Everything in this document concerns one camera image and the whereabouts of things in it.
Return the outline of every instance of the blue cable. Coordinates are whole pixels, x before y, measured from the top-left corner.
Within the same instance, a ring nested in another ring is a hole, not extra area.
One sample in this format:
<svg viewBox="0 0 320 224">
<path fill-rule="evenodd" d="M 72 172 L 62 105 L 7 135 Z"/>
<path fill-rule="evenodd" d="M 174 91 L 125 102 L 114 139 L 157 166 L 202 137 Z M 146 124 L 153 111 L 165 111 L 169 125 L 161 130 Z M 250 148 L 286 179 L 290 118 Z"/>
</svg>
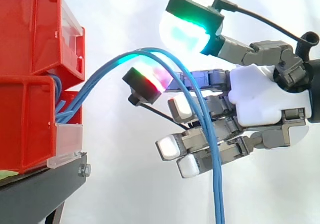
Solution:
<svg viewBox="0 0 320 224">
<path fill-rule="evenodd" d="M 207 130 L 206 138 L 208 140 L 210 150 L 211 150 L 211 157 L 213 163 L 213 193 L 214 193 L 214 203 L 215 203 L 215 215 L 216 219 L 220 220 L 219 223 L 225 223 L 225 213 L 224 213 L 224 203 L 223 203 L 223 188 L 222 188 L 222 166 L 221 166 L 221 158 L 218 148 L 218 141 L 216 137 L 215 130 L 213 128 L 210 112 L 208 105 L 205 102 L 205 99 L 201 93 L 201 90 L 192 76 L 190 71 L 181 63 L 181 61 L 172 55 L 170 52 L 159 49 L 159 48 L 142 48 L 141 51 L 150 52 L 150 53 L 161 53 L 166 57 L 170 58 L 180 69 L 181 71 L 187 76 L 190 80 L 192 87 L 194 88 L 195 94 L 199 100 L 199 104 L 204 115 L 205 126 L 202 125 L 203 129 Z"/>
<path fill-rule="evenodd" d="M 114 68 L 116 68 L 117 66 L 121 65 L 124 62 L 127 62 L 135 57 L 138 56 L 145 56 L 145 57 L 149 57 L 151 59 L 153 59 L 154 61 L 158 62 L 160 65 L 162 65 L 171 75 L 172 77 L 176 80 L 176 82 L 181 85 L 180 88 L 181 90 L 183 89 L 183 92 L 191 106 L 191 108 L 194 110 L 194 112 L 196 113 L 196 115 L 199 118 L 199 122 L 201 123 L 201 125 L 204 125 L 205 121 L 204 118 L 202 116 L 201 111 L 199 110 L 198 106 L 196 105 L 196 103 L 194 102 L 191 94 L 189 93 L 188 89 L 186 88 L 186 86 L 182 83 L 182 81 L 178 78 L 178 76 L 176 75 L 176 73 L 171 69 L 170 66 L 168 66 L 164 61 L 162 61 L 160 58 L 158 58 L 157 56 L 145 52 L 145 51 L 131 51 L 131 52 L 127 52 L 125 54 L 122 54 L 114 59 L 112 59 L 111 61 L 109 61 L 108 63 L 106 63 L 104 66 L 102 66 L 99 70 L 97 70 L 90 78 L 89 80 L 85 83 L 85 85 L 82 87 L 82 89 L 79 91 L 79 93 L 77 94 L 77 96 L 74 98 L 74 100 L 70 103 L 70 105 L 65 109 L 65 112 L 70 112 L 73 111 L 74 114 L 79 110 L 79 108 L 81 107 L 83 101 L 86 99 L 86 97 L 89 95 L 89 93 L 91 92 L 91 90 L 95 87 L 95 85 L 110 71 L 112 71 Z M 59 123 L 68 123 L 68 121 L 70 121 L 70 119 L 72 118 L 72 116 L 67 116 L 64 118 L 61 118 L 58 120 Z"/>
<path fill-rule="evenodd" d="M 51 77 L 55 82 L 55 103 L 58 103 L 61 93 L 62 93 L 62 81 L 57 75 L 49 74 L 49 77 Z"/>
<path fill-rule="evenodd" d="M 157 56 L 151 54 L 150 52 L 158 52 L 166 55 L 167 57 L 171 58 L 177 66 L 186 74 L 186 76 L 190 79 L 192 86 L 195 90 L 195 93 L 199 99 L 199 103 L 201 106 L 202 111 L 200 111 L 199 107 L 194 102 L 191 94 L 189 93 L 186 86 L 182 83 L 176 73 L 168 66 L 165 62 L 163 62 Z M 172 54 L 166 52 L 164 50 L 158 48 L 145 48 L 141 50 L 136 50 L 132 52 L 128 52 L 122 54 L 113 60 L 109 61 L 107 64 L 102 66 L 98 71 L 96 71 L 92 77 L 86 82 L 83 88 L 80 90 L 78 95 L 74 98 L 71 104 L 66 108 L 65 112 L 67 113 L 66 117 L 61 117 L 57 121 L 60 123 L 68 123 L 68 121 L 73 117 L 73 115 L 79 110 L 84 100 L 87 98 L 91 90 L 95 87 L 95 85 L 110 71 L 112 71 L 117 66 L 121 65 L 122 63 L 129 61 L 137 56 L 145 56 L 148 58 L 153 59 L 154 61 L 158 62 L 162 65 L 173 77 L 173 79 L 178 83 L 179 87 L 183 91 L 188 100 L 191 108 L 197 115 L 201 126 L 203 127 L 204 134 L 207 137 L 211 154 L 212 154 L 212 162 L 213 162 L 213 187 L 214 187 L 214 202 L 215 202 L 215 215 L 216 215 L 216 222 L 219 224 L 225 223 L 224 218 L 224 207 L 223 207 L 223 194 L 222 194 L 222 171 L 221 171 L 221 161 L 219 155 L 219 149 L 216 141 L 216 135 L 213 129 L 212 120 L 209 114 L 208 106 L 204 101 L 202 93 L 199 89 L 199 86 L 196 80 L 193 78 L 191 73 L 186 69 L 186 67 Z"/>
</svg>

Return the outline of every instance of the red plastic bin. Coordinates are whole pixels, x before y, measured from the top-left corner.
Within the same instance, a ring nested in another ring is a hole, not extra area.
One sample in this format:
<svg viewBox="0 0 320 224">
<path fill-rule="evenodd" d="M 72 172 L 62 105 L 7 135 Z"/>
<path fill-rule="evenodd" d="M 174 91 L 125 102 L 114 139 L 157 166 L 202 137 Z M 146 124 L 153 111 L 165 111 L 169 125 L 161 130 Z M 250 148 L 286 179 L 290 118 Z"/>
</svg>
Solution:
<svg viewBox="0 0 320 224">
<path fill-rule="evenodd" d="M 0 76 L 0 170 L 24 173 L 56 153 L 55 84 Z"/>
<path fill-rule="evenodd" d="M 64 0 L 0 0 L 0 75 L 85 80 L 85 30 Z"/>
</svg>

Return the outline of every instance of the white background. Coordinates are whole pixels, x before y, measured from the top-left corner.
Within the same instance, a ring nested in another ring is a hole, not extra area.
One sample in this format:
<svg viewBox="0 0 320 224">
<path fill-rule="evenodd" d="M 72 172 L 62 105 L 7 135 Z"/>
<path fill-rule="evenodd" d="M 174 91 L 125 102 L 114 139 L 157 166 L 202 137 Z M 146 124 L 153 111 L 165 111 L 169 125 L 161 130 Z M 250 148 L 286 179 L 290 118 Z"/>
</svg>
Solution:
<svg viewBox="0 0 320 224">
<path fill-rule="evenodd" d="M 65 0 L 86 28 L 86 76 L 111 58 L 142 47 L 164 48 L 159 22 L 169 0 Z M 211 5 L 214 0 L 194 0 Z M 320 33 L 317 0 L 230 0 L 301 36 Z M 238 13 L 225 13 L 225 36 L 247 44 L 283 40 L 270 27 Z M 312 57 L 320 57 L 315 49 Z M 231 68 L 197 55 L 192 70 Z M 162 162 L 155 141 L 181 130 L 127 101 L 124 65 L 106 76 L 84 103 L 84 151 L 92 175 L 65 205 L 62 224 L 214 223 L 212 174 L 181 179 L 176 164 Z M 156 107 L 168 113 L 163 95 Z M 318 224 L 320 222 L 319 129 L 290 149 L 256 150 L 223 166 L 227 224 Z"/>
</svg>

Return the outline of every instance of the screw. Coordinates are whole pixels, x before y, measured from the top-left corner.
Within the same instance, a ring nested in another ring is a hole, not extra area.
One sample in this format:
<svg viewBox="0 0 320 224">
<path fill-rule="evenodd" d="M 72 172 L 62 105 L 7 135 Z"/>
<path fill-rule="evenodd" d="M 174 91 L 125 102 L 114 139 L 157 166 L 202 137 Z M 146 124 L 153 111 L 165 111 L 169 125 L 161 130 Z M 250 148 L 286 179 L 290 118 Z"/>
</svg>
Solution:
<svg viewBox="0 0 320 224">
<path fill-rule="evenodd" d="M 79 177 L 88 178 L 91 175 L 91 165 L 90 164 L 81 164 L 78 172 Z"/>
</svg>

